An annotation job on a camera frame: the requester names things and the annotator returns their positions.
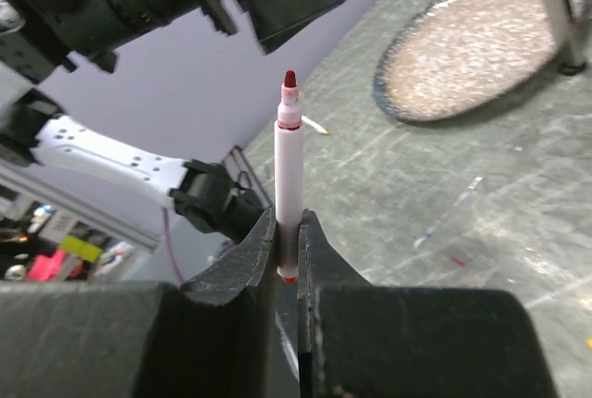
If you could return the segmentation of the white pen red tip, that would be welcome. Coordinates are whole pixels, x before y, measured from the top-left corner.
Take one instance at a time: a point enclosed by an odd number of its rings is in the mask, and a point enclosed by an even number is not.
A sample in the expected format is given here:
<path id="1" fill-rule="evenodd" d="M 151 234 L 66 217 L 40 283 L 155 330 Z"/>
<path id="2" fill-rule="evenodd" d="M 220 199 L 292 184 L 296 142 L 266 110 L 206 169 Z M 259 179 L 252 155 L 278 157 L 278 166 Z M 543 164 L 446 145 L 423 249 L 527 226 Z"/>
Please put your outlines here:
<path id="1" fill-rule="evenodd" d="M 294 282 L 299 275 L 299 230 L 303 213 L 303 129 L 299 88 L 291 69 L 281 85 L 274 123 L 274 170 L 277 273 L 284 281 Z"/>

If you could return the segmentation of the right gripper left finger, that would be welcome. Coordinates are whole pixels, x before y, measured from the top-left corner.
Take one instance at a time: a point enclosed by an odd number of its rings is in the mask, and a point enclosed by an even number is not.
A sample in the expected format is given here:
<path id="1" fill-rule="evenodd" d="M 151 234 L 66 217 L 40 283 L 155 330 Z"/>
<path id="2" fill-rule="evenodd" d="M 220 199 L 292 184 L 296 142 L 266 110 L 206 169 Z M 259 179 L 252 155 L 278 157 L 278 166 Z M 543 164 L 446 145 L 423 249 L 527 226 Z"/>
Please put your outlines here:
<path id="1" fill-rule="evenodd" d="M 163 282 L 5 282 L 5 397 L 265 397 L 275 227 L 176 287 Z"/>

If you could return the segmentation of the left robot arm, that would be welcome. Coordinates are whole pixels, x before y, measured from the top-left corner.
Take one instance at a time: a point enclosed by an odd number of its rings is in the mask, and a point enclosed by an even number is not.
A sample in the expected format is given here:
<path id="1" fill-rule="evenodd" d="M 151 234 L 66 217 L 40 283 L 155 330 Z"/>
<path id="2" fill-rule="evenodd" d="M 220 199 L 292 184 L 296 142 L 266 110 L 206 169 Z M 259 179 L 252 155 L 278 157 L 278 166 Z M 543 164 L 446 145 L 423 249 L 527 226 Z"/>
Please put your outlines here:
<path id="1" fill-rule="evenodd" d="M 342 6 L 262 56 L 246 14 L 225 0 L 240 32 L 216 33 L 194 10 L 119 50 L 115 74 L 80 57 L 72 74 L 56 71 L 42 84 L 82 124 L 124 143 L 174 157 L 217 161 L 235 144 L 248 143 L 272 118 L 286 68 L 301 78 L 343 31 Z M 71 193 L 73 205 L 90 205 L 135 241 L 157 246 L 160 208 L 145 196 L 96 178 L 57 168 L 16 169 L 28 179 Z"/>

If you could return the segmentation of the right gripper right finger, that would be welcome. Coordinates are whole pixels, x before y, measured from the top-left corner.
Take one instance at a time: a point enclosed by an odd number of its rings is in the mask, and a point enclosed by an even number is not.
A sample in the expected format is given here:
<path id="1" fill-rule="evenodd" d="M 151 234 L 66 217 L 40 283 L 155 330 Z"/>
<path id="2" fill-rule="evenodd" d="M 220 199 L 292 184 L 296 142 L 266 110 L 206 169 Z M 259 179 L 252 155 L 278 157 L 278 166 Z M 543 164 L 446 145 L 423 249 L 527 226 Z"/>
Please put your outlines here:
<path id="1" fill-rule="evenodd" d="M 365 280 L 303 214 L 298 358 L 304 397 L 554 397 L 531 317 L 507 291 Z"/>

